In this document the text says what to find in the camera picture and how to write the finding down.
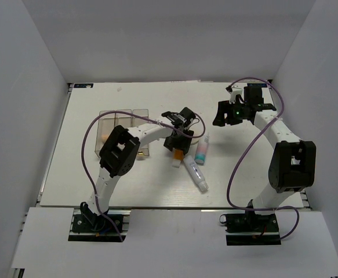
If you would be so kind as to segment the pink teal spray bottle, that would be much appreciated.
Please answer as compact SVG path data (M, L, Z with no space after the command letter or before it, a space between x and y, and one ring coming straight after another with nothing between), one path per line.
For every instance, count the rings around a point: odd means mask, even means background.
M205 163L208 146L209 146L209 133L206 133L199 139L197 143L197 149L194 156L194 160L197 164L203 165Z

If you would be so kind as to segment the orange tube white cap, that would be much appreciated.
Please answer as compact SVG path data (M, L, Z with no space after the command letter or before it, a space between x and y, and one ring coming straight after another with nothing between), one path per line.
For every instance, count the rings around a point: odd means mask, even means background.
M173 150L173 160L172 160L172 166L175 168L179 168L180 164L184 158L184 153L180 149L174 149Z

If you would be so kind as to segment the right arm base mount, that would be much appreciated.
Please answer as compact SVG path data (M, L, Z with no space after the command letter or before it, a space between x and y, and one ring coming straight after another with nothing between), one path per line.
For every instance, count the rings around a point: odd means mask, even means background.
M279 226L274 211L253 211L249 202L241 213L222 214L221 225L226 227L228 246L276 246L281 244Z

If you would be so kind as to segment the beige makeup sponge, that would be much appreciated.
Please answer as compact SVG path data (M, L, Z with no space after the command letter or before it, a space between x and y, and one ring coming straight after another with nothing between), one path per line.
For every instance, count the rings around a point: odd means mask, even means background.
M109 135L106 135L106 134L102 135L102 137L101 137L102 142L106 142L108 137L109 137Z

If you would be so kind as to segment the round white powder puff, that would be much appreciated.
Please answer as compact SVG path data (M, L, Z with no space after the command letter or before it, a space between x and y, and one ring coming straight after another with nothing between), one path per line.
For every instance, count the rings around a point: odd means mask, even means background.
M192 138L190 145L196 145L199 142L200 138Z

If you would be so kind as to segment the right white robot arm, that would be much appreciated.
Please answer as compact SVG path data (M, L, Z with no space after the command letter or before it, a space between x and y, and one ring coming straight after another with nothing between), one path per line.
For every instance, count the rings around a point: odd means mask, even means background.
M248 120L274 149L268 168L268 184L247 205L254 211L245 216L245 225L258 231L266 224L264 214L270 214L287 198L313 185L317 148L312 141L296 136L284 124L275 106L264 102L261 86L228 86L226 90L230 99L218 103L213 125L238 125Z

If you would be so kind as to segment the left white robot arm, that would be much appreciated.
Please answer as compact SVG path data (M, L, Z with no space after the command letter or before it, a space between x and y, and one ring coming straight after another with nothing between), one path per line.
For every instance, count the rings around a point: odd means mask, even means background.
M106 224L111 195L119 179L133 167L141 147L163 139L169 151L188 153L194 132L190 125L196 114L185 107L180 112L167 111L156 120L143 119L135 127L115 126L99 152L99 176L92 181L93 195L80 204L80 211L86 225L93 231L100 231Z

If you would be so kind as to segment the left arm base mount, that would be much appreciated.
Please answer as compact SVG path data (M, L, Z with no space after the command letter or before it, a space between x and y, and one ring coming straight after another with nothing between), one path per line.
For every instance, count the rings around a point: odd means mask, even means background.
M91 212L86 202L82 202L72 216L69 242L122 243L129 229L130 211L107 211L106 219Z

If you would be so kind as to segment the white bottle blue print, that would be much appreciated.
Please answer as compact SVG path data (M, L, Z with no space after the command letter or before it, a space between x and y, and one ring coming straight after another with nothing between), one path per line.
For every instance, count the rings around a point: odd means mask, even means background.
M195 160L192 158L192 156L188 155L185 156L183 159L184 165L190 174L191 178L193 179L194 183L198 187L198 189L202 192L205 193L208 191L208 185L206 182L205 177L203 176L202 172L200 171L197 163Z

